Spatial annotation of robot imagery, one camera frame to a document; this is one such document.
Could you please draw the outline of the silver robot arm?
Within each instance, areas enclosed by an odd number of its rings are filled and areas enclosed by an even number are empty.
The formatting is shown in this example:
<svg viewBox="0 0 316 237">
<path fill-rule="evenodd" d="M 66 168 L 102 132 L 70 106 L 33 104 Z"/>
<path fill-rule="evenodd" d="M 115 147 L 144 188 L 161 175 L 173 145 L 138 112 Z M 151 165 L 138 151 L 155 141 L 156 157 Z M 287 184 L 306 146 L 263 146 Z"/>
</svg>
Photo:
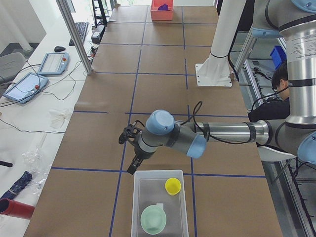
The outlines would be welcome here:
<svg viewBox="0 0 316 237">
<path fill-rule="evenodd" d="M 253 28 L 276 31 L 286 43 L 290 115 L 285 119 L 241 123 L 202 123 L 194 117 L 176 121 L 165 110 L 152 112 L 142 128 L 129 124 L 118 142 L 130 143 L 135 156 L 128 167 L 135 173 L 160 146 L 188 157 L 203 155 L 209 141 L 228 144 L 256 142 L 273 146 L 309 163 L 316 161 L 316 3 L 313 0 L 257 0 Z"/>
</svg>

